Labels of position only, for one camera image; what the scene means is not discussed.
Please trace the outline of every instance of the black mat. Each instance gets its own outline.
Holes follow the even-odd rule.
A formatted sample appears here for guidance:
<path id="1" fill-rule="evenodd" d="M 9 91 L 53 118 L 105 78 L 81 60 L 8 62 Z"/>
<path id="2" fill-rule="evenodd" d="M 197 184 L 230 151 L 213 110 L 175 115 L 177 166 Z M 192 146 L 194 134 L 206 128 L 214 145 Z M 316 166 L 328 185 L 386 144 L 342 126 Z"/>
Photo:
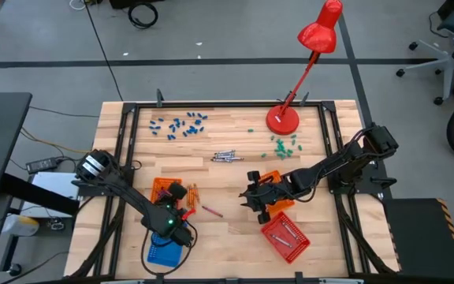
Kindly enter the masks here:
<path id="1" fill-rule="evenodd" d="M 454 278 L 454 226 L 444 201 L 386 200 L 402 275 Z"/>

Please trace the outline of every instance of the lamp base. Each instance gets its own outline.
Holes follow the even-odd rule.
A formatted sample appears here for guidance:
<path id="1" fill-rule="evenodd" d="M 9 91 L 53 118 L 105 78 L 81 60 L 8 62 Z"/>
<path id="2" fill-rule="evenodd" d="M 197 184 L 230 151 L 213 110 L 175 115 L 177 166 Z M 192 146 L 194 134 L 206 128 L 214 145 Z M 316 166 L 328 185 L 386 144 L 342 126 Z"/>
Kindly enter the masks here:
<path id="1" fill-rule="evenodd" d="M 291 107 L 287 108 L 285 115 L 276 119 L 278 112 L 283 106 L 275 106 L 269 110 L 266 116 L 266 124 L 270 131 L 279 135 L 288 135 L 296 131 L 299 126 L 299 115 Z"/>

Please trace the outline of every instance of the red desk lamp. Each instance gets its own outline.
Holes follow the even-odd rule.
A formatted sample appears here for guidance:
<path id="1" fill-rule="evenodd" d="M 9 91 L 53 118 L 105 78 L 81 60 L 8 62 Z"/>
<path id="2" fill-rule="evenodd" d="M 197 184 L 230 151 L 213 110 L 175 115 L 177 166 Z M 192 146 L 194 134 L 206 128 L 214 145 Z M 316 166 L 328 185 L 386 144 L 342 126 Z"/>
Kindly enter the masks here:
<path id="1" fill-rule="evenodd" d="M 297 39 L 305 47 L 309 48 L 311 56 L 304 74 L 300 78 L 292 93 L 287 97 L 282 106 L 275 106 L 269 110 L 266 116 L 266 124 L 269 129 L 280 135 L 288 135 L 296 131 L 299 126 L 299 115 L 296 110 L 290 107 L 290 103 L 296 97 L 297 90 L 306 78 L 309 70 L 322 53 L 332 53 L 336 49 L 336 25 L 343 10 L 343 4 L 339 0 L 326 0 L 322 11 L 318 15 L 316 22 L 304 28 Z"/>

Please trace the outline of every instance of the chair leg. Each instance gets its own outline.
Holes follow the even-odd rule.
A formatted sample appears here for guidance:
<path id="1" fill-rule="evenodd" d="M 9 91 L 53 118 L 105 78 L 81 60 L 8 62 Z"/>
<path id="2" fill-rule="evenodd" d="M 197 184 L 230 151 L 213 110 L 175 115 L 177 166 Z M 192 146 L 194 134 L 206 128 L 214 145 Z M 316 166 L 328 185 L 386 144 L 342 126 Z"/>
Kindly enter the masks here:
<path id="1" fill-rule="evenodd" d="M 453 60 L 452 58 L 442 58 L 442 59 L 434 60 L 432 62 L 417 64 L 417 65 L 410 65 L 410 66 L 404 67 L 403 69 L 411 70 L 411 69 L 421 69 L 421 68 L 430 68 L 430 67 L 439 68 L 439 67 L 443 67 L 444 65 L 446 65 L 446 62 L 449 62 L 450 59 Z"/>
<path id="2" fill-rule="evenodd" d="M 444 87 L 442 99 L 446 100 L 451 95 L 452 84 L 453 84 L 453 75 L 454 75 L 454 60 L 450 60 L 445 67 L 444 75 Z"/>
<path id="3" fill-rule="evenodd" d="M 448 52 L 443 51 L 435 47 L 433 44 L 426 43 L 422 41 L 421 39 L 419 40 L 419 45 L 421 45 L 423 48 L 425 48 L 426 51 L 428 51 L 433 57 L 437 59 L 443 59 L 449 56 Z"/>

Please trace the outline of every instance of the lamp shade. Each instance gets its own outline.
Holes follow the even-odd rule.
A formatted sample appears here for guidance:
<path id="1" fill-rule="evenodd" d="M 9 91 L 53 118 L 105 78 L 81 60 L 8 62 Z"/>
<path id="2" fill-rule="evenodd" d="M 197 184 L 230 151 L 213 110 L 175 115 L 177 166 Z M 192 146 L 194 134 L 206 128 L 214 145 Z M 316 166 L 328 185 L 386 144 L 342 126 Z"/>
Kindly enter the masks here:
<path id="1" fill-rule="evenodd" d="M 343 11 L 339 0 L 327 0 L 318 15 L 316 22 L 304 28 L 297 39 L 305 47 L 319 53 L 332 53 L 336 49 L 336 32 L 334 26 Z"/>

